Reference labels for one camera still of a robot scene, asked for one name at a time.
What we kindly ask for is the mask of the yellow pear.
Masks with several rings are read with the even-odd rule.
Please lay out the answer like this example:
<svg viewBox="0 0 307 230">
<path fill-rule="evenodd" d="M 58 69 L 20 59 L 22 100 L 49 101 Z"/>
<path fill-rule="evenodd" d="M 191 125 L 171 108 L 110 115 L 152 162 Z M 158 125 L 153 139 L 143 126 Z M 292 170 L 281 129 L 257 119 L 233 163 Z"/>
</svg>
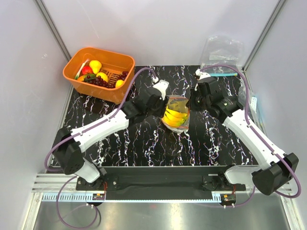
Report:
<svg viewBox="0 0 307 230">
<path fill-rule="evenodd" d="M 102 64 L 98 60 L 91 60 L 90 63 L 89 63 L 89 67 L 92 69 L 93 74 L 97 74 L 97 73 L 100 72 Z"/>
</svg>

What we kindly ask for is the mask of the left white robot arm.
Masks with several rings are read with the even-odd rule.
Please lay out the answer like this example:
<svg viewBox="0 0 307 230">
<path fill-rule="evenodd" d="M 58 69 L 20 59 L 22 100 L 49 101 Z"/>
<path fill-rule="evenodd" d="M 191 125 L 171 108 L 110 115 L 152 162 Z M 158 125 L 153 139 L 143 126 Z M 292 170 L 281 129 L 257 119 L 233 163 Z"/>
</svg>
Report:
<svg viewBox="0 0 307 230">
<path fill-rule="evenodd" d="M 122 101 L 113 112 L 77 129 L 61 128 L 57 131 L 52 154 L 65 175 L 83 178 L 94 190 L 103 186 L 98 168 L 86 160 L 83 153 L 96 142 L 142 122 L 149 116 L 162 117 L 169 101 L 156 90 L 146 91 L 129 101 Z"/>
</svg>

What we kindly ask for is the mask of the dark red grape bunch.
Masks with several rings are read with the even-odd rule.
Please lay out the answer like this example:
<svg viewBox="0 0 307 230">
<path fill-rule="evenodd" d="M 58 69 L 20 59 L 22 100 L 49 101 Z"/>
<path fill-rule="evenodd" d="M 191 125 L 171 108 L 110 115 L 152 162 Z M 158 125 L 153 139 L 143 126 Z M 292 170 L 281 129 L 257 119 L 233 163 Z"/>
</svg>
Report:
<svg viewBox="0 0 307 230">
<path fill-rule="evenodd" d="M 115 88 L 115 84 L 117 82 L 117 80 L 125 80 L 127 77 L 126 73 L 122 73 L 122 74 L 115 74 L 115 75 L 110 75 L 108 76 L 108 82 L 103 81 L 102 79 L 99 79 L 96 77 L 96 74 L 87 74 L 87 78 L 85 81 L 85 83 L 89 83 L 92 85 L 96 85 L 99 87 L 104 87 L 104 88 L 108 88 L 108 89 L 113 89 Z"/>
</svg>

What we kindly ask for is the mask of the orange plastic basket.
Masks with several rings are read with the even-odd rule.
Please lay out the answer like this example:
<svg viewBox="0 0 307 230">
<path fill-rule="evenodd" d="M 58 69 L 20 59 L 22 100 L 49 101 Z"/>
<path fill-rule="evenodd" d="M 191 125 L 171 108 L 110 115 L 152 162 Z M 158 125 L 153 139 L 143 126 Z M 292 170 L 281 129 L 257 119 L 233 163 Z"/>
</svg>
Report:
<svg viewBox="0 0 307 230">
<path fill-rule="evenodd" d="M 131 56 L 86 47 L 68 62 L 63 76 L 77 92 L 119 104 L 134 76 L 134 67 Z"/>
</svg>

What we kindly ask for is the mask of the red zip clear bag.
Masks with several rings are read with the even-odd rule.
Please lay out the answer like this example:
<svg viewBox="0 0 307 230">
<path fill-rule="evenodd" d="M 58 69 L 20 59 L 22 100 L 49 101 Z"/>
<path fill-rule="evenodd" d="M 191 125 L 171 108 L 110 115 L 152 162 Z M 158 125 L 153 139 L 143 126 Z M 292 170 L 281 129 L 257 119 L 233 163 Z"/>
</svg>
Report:
<svg viewBox="0 0 307 230">
<path fill-rule="evenodd" d="M 189 129 L 190 111 L 186 106 L 188 99 L 181 95 L 170 95 L 162 123 L 166 128 L 181 134 Z"/>
</svg>

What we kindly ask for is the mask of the yellow banana bunch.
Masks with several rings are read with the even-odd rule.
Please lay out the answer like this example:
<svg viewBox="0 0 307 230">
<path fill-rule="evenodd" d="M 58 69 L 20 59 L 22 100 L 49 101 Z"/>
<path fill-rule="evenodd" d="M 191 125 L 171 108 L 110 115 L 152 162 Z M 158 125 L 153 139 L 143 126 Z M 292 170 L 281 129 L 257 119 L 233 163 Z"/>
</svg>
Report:
<svg viewBox="0 0 307 230">
<path fill-rule="evenodd" d="M 186 102 L 187 100 L 184 98 L 170 98 L 162 121 L 170 127 L 181 127 L 189 116 Z"/>
</svg>

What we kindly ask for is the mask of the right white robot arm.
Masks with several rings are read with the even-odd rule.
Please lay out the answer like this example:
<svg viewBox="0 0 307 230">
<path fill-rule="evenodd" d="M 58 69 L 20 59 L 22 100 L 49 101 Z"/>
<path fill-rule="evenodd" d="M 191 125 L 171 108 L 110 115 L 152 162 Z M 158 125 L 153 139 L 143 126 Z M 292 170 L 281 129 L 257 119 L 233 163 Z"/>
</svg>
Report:
<svg viewBox="0 0 307 230">
<path fill-rule="evenodd" d="M 245 114 L 236 97 L 223 95 L 214 77 L 209 74 L 199 77 L 190 91 L 187 106 L 192 111 L 208 111 L 243 142 L 258 163 L 257 166 L 231 166 L 218 177 L 220 188 L 228 190 L 234 184 L 252 184 L 269 196 L 294 178 L 298 157 L 274 145 Z"/>
</svg>

